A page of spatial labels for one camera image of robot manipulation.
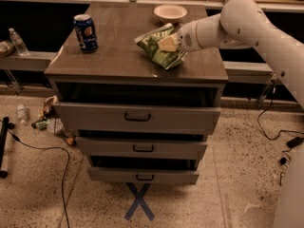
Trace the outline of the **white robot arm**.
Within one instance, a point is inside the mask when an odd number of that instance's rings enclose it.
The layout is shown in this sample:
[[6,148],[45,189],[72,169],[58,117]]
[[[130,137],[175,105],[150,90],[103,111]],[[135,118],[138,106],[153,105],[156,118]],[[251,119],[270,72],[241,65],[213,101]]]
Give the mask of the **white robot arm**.
[[[252,47],[304,107],[304,44],[274,26],[253,0],[230,0],[221,13],[187,23],[158,42],[160,49],[190,52]],[[304,228],[304,146],[293,156],[283,180],[273,228]]]

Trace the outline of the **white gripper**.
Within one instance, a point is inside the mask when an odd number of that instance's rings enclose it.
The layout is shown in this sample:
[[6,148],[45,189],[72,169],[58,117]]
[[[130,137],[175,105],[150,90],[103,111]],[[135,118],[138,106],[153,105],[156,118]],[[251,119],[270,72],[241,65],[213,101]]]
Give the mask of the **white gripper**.
[[192,21],[184,24],[178,30],[178,37],[170,35],[158,42],[159,49],[162,51],[173,52],[178,46],[187,51],[198,51],[202,49],[200,44],[200,22]]

